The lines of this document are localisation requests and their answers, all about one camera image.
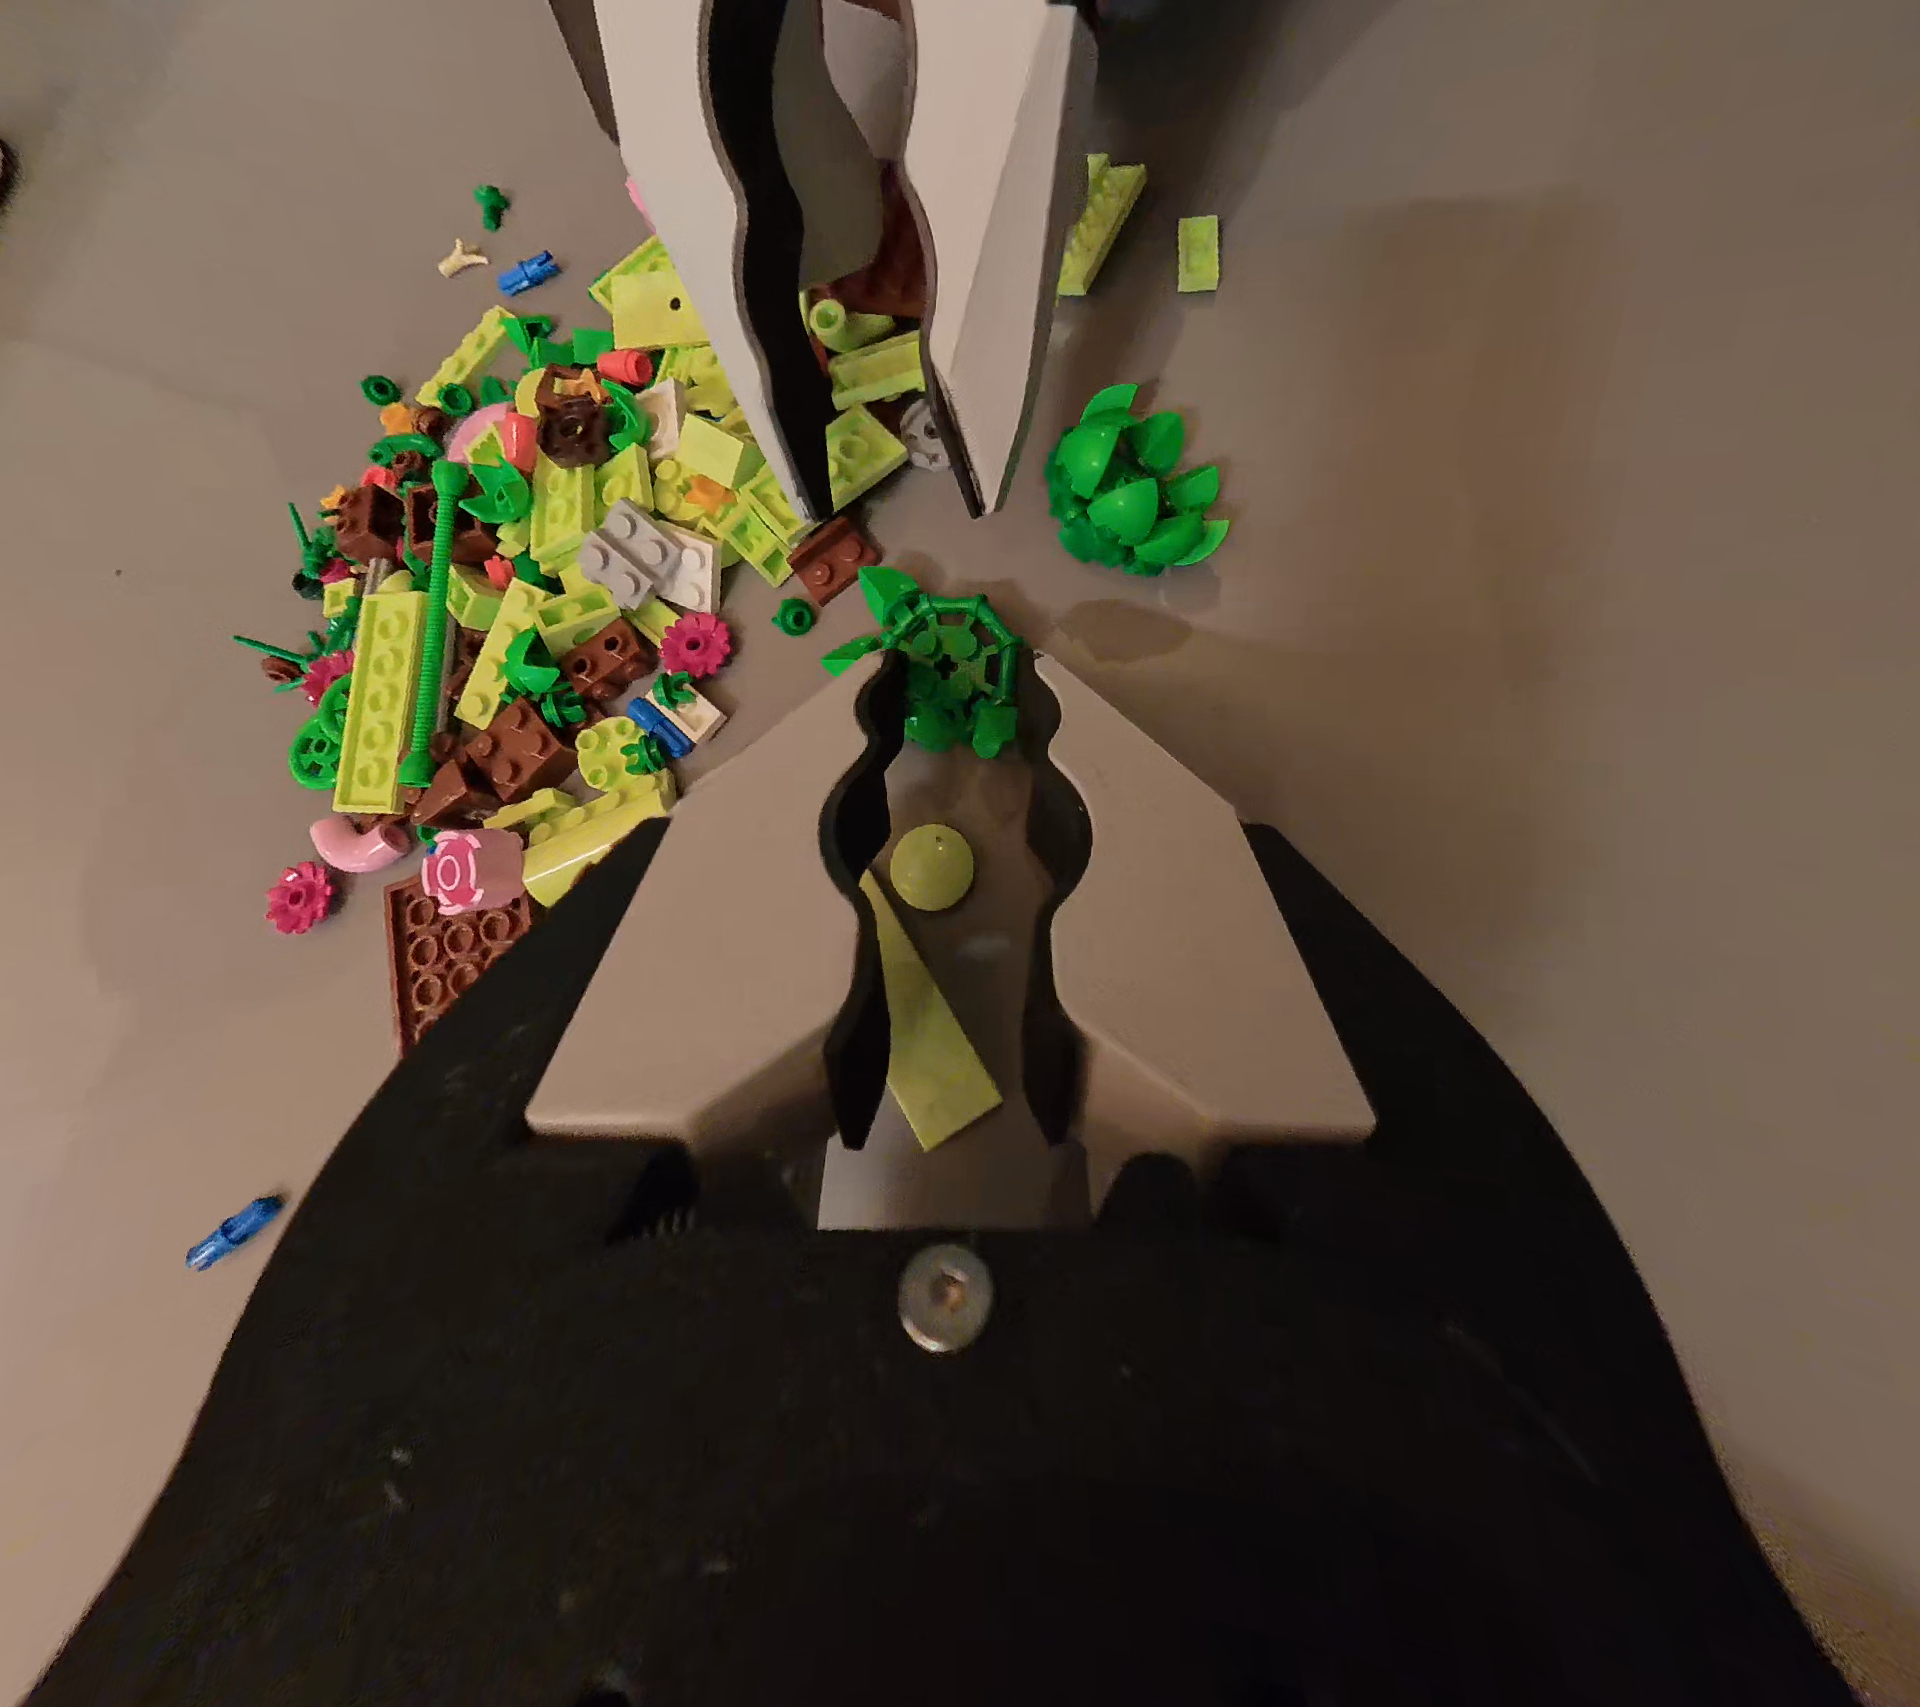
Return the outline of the narrow lime toy plate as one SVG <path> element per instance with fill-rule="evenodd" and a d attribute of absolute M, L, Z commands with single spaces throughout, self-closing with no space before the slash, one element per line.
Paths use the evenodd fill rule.
<path fill-rule="evenodd" d="M 510 308 L 488 308 L 438 368 L 419 382 L 412 400 L 418 406 L 443 406 L 440 400 L 442 388 L 451 384 L 475 394 L 480 378 L 491 370 L 498 356 L 507 348 L 516 322 L 517 316 Z"/>

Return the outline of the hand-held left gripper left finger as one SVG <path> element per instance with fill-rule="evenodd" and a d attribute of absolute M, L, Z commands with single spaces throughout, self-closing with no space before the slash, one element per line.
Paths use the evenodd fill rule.
<path fill-rule="evenodd" d="M 525 1105 L 554 1137 L 866 1143 L 890 1019 L 860 890 L 890 814 L 898 666 L 857 662 L 694 784 Z"/>

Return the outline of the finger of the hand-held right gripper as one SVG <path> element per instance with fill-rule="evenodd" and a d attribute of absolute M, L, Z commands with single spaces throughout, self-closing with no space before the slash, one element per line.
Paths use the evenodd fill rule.
<path fill-rule="evenodd" d="M 779 488 L 833 512 L 799 208 L 771 126 L 777 0 L 590 0 L 616 144 Z"/>
<path fill-rule="evenodd" d="M 924 350 L 979 516 L 1006 502 L 1039 394 L 1096 50 L 1081 0 L 906 0 L 906 20 Z"/>

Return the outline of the lime ridged toy brick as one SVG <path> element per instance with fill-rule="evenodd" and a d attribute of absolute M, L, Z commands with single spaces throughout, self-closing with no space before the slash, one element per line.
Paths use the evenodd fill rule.
<path fill-rule="evenodd" d="M 1148 180 L 1143 164 L 1119 164 L 1109 154 L 1085 158 L 1084 204 L 1073 220 L 1058 274 L 1058 298 L 1091 292 L 1118 236 L 1139 202 Z"/>

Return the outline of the brown toy brick plate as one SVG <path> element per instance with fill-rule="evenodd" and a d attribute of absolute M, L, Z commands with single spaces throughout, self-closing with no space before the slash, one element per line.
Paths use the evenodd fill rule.
<path fill-rule="evenodd" d="M 928 266 L 922 232 L 909 194 L 895 170 L 884 170 L 882 224 L 874 258 L 833 280 L 830 296 L 856 314 L 887 316 L 918 324 L 928 300 Z"/>
<path fill-rule="evenodd" d="M 382 892 L 396 1055 L 406 1055 L 542 918 L 519 896 L 506 906 L 442 914 L 419 878 Z"/>

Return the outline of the pile of small toy bricks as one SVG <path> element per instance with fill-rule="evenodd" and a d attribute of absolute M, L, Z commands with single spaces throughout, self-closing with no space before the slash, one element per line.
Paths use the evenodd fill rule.
<path fill-rule="evenodd" d="M 291 646 L 232 636 L 268 686 L 305 702 L 298 732 L 316 712 L 346 718 L 361 602 L 425 596 L 429 472 L 454 422 L 498 402 L 540 422 L 531 474 L 501 460 L 494 430 L 462 464 L 436 774 L 397 786 L 392 812 L 348 814 L 414 830 L 418 852 L 372 876 L 419 876 L 443 830 L 511 830 L 521 896 L 548 916 L 586 868 L 667 814 L 677 764 L 725 724 L 708 684 L 737 648 L 730 570 L 777 594 L 771 626 L 792 638 L 860 592 L 879 554 L 853 508 L 904 468 L 940 468 L 945 448 L 915 324 L 856 314 L 830 286 L 799 302 L 833 402 L 830 520 L 782 494 L 709 344 L 648 354 L 616 348 L 612 326 L 559 336 L 551 318 L 516 314 L 475 394 L 451 384 L 443 406 L 418 406 L 390 376 L 361 382 L 379 434 L 356 484 L 312 518 L 288 510 L 291 586 L 318 624 Z"/>

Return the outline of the green leafy brick plant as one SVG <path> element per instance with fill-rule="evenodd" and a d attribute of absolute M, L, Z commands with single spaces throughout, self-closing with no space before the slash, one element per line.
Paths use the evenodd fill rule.
<path fill-rule="evenodd" d="M 904 738 L 928 752 L 965 746 L 996 760 L 1020 732 L 1026 642 L 979 594 L 941 596 L 898 568 L 860 568 L 857 586 L 875 626 L 831 648 L 821 666 L 838 678 L 874 654 L 906 664 Z"/>

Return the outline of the lime face print tile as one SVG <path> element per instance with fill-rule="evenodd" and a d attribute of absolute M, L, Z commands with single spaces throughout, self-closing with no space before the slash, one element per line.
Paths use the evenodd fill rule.
<path fill-rule="evenodd" d="M 660 234 L 602 272 L 588 286 L 588 298 L 607 314 L 616 348 L 654 354 L 709 344 L 708 326 Z"/>

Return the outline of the pink printed round tile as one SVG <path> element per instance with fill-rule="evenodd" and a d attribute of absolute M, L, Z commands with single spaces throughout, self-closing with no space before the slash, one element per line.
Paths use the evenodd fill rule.
<path fill-rule="evenodd" d="M 517 902 L 523 842 L 511 830 L 443 830 L 419 862 L 419 888 L 440 916 L 456 918 Z"/>

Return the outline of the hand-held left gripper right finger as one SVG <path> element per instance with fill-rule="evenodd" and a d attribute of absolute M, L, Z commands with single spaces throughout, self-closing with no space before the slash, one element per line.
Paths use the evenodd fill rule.
<path fill-rule="evenodd" d="M 1026 842 L 1048 892 L 1021 1087 L 1085 1181 L 1237 1145 L 1356 1143 L 1376 1111 L 1221 796 L 1046 656 L 1021 672 Z"/>

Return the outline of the green leaf cluster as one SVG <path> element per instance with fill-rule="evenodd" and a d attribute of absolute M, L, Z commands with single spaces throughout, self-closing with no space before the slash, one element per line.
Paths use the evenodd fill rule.
<path fill-rule="evenodd" d="M 1138 398 L 1135 384 L 1097 390 L 1050 452 L 1042 484 L 1058 542 L 1084 566 L 1142 578 L 1204 566 L 1232 532 L 1214 514 L 1221 474 L 1188 468 L 1184 416 L 1142 416 Z"/>

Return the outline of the pink curved toy tube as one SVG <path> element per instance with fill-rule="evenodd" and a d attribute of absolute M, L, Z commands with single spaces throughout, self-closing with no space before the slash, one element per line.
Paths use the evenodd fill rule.
<path fill-rule="evenodd" d="M 419 850 L 404 818 L 382 816 L 372 824 L 356 824 L 348 814 L 328 812 L 309 826 L 307 836 L 323 866 L 351 876 L 379 872 Z"/>

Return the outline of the long wide lime plate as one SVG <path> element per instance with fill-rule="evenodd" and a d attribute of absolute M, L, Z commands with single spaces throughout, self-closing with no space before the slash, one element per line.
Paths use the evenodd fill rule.
<path fill-rule="evenodd" d="M 428 600 L 421 592 L 382 590 L 359 610 L 331 808 L 385 814 L 396 810 L 414 728 Z"/>

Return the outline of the green toy stem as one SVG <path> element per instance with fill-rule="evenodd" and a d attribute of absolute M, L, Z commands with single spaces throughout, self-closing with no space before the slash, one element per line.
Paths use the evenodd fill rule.
<path fill-rule="evenodd" d="M 447 652 L 447 586 L 457 540 L 459 502 L 467 490 L 467 470 L 438 460 L 429 472 L 434 488 L 434 544 L 429 552 L 425 612 L 421 616 L 419 662 L 414 688 L 414 712 L 406 750 L 396 766 L 396 782 L 406 790 L 423 790 L 434 774 L 431 738 L 440 728 Z"/>

